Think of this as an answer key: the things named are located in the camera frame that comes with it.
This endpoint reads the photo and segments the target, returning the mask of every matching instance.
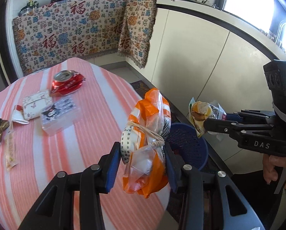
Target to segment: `red soda can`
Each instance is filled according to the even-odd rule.
[[[51,94],[60,93],[62,95],[67,95],[78,90],[85,77],[73,70],[63,70],[58,72],[53,77],[53,82],[51,86]]]

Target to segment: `plastic bag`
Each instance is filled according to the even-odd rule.
[[[140,100],[128,121],[148,128],[165,138],[171,126],[168,101],[153,88]],[[121,137],[121,155],[126,164],[123,188],[126,193],[139,193],[148,198],[162,189],[168,179],[165,175],[163,146],[155,146],[156,139],[135,126],[127,125]]]
[[[204,121],[207,118],[226,120],[227,115],[224,109],[215,100],[211,103],[205,103],[201,101],[195,102],[194,98],[192,98],[189,103],[189,120],[194,125],[199,138],[206,132],[204,128]],[[216,135],[218,139],[220,138],[218,133],[209,133]]]

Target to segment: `patterned cloth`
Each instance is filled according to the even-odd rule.
[[[145,67],[155,15],[155,0],[64,0],[16,17],[24,76],[71,57],[117,51]]]
[[[7,172],[5,143],[0,147],[0,223],[16,230],[21,221],[60,170],[68,174],[98,163],[120,141],[132,108],[141,99],[125,80],[79,58],[71,58],[49,69],[20,78],[0,92],[0,118],[10,119],[15,105],[24,97],[50,88],[53,75],[65,69],[86,77],[82,87],[71,94],[83,118],[49,137],[41,129],[40,118],[27,125],[14,123],[15,155],[18,164]],[[156,229],[169,200],[168,186],[148,199],[123,191],[125,166],[120,163],[113,189],[101,194],[106,230]],[[74,229],[79,230],[79,198],[75,197]]]

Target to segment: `screw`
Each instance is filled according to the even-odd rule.
[[[60,171],[58,174],[57,174],[57,177],[59,178],[62,178],[66,175],[66,173],[64,171]]]
[[[184,170],[191,170],[192,166],[190,164],[185,164],[184,165]]]
[[[219,177],[225,177],[226,176],[226,173],[224,171],[219,171],[218,172],[218,176]]]
[[[100,169],[100,166],[98,164],[93,164],[91,166],[91,170],[99,170]]]

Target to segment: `plastic box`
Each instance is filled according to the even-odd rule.
[[[49,135],[70,127],[81,119],[80,109],[70,95],[45,107],[41,112],[42,129]]]

